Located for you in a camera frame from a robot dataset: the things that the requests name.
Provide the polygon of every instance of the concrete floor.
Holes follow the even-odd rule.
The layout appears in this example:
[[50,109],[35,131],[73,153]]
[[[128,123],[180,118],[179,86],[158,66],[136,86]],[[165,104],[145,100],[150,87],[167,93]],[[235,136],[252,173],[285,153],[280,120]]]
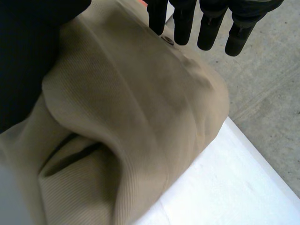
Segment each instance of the concrete floor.
[[[227,12],[213,48],[197,48],[199,5],[189,46],[228,85],[230,118],[300,197],[300,21],[299,0],[286,0],[254,28],[238,57],[224,52],[232,25]],[[168,27],[174,28],[171,18]]]

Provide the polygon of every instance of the black rubber finger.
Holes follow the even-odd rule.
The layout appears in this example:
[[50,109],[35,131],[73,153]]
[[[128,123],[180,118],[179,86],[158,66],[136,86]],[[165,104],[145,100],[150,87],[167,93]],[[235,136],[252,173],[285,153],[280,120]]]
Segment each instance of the black rubber finger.
[[248,1],[230,0],[229,8],[237,16],[256,17],[278,8],[284,0]]
[[157,35],[161,35],[164,32],[167,5],[168,0],[153,0],[147,6],[149,27]]
[[174,23],[175,23],[175,31],[174,31],[174,40],[179,45],[186,45],[189,41],[194,11],[196,7],[196,0],[182,0],[182,4],[174,3],[175,1],[170,1],[171,4],[175,7],[175,11],[173,14]]
[[227,55],[234,57],[241,53],[255,25],[256,23],[253,23],[247,28],[242,28],[236,23],[233,23],[225,47],[225,52]]
[[226,13],[227,7],[218,12],[204,13],[197,45],[200,49],[208,51],[212,48],[218,35],[221,23]]

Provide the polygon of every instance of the white sheet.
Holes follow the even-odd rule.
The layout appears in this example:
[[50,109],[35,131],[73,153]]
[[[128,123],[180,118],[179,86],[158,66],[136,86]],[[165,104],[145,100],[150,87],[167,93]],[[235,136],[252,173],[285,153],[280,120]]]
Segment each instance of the white sheet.
[[171,16],[173,15],[174,10],[175,10],[175,8],[170,4],[170,2],[168,2],[167,15],[166,15],[166,18],[165,18],[166,23],[171,18]]
[[300,225],[300,200],[228,118],[136,225]]

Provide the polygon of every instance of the fabric fold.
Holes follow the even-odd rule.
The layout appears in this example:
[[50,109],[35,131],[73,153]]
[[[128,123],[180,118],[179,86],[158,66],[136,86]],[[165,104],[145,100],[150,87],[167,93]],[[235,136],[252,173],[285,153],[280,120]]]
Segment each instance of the fabric fold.
[[216,137],[226,85],[156,36],[138,2],[93,1],[60,42],[30,117],[0,148],[35,224],[133,224]]

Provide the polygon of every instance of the beige fabric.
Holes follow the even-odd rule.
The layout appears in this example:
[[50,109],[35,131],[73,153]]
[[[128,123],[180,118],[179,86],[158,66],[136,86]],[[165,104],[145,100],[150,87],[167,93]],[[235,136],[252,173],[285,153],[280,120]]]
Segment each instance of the beige fabric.
[[0,149],[34,224],[130,225],[227,115],[220,76],[148,29],[144,6],[94,0],[62,29],[43,94]]

